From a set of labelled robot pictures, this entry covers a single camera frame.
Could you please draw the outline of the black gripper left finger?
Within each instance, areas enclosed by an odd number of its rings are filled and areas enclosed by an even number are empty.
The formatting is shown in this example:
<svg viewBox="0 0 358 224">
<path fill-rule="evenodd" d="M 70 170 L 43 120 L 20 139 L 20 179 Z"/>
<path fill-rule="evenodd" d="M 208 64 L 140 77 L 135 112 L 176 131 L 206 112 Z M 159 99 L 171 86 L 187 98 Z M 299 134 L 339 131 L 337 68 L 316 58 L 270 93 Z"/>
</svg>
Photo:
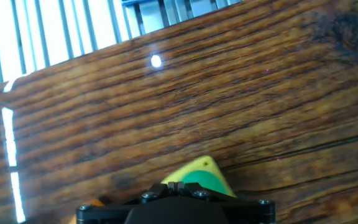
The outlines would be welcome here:
<svg viewBox="0 0 358 224">
<path fill-rule="evenodd" d="M 104 207 L 80 205 L 76 209 L 76 224 L 125 223 L 133 209 L 172 196 L 175 191 L 175 182 L 153 184 L 146 192 L 122 203 L 112 203 Z"/>
</svg>

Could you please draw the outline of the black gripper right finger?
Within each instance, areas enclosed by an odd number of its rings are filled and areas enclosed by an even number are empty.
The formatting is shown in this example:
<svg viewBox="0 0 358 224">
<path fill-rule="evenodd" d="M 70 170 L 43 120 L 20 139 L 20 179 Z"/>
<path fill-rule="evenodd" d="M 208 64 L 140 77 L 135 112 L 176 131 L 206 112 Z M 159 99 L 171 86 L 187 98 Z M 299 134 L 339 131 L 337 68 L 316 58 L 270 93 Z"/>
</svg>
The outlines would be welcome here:
<svg viewBox="0 0 358 224">
<path fill-rule="evenodd" d="M 229 223 L 275 223 L 275 202 L 271 200 L 241 200 L 202 187 L 199 183 L 177 182 L 178 196 L 190 197 L 206 202 L 223 211 Z"/>
</svg>

